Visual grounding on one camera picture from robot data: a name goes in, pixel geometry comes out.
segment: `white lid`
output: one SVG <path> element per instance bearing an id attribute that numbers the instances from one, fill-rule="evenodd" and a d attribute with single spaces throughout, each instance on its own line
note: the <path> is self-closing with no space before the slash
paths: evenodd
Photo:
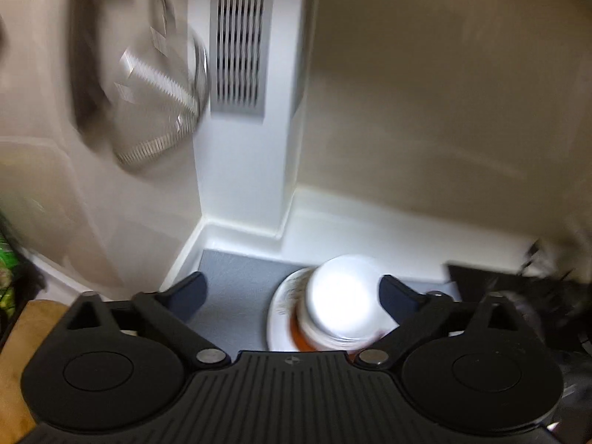
<path id="1" fill-rule="evenodd" d="M 362 255 L 331 259 L 315 270 L 306 288 L 309 316 L 323 331 L 340 339 L 371 342 L 397 323 L 378 299 L 380 264 Z"/>

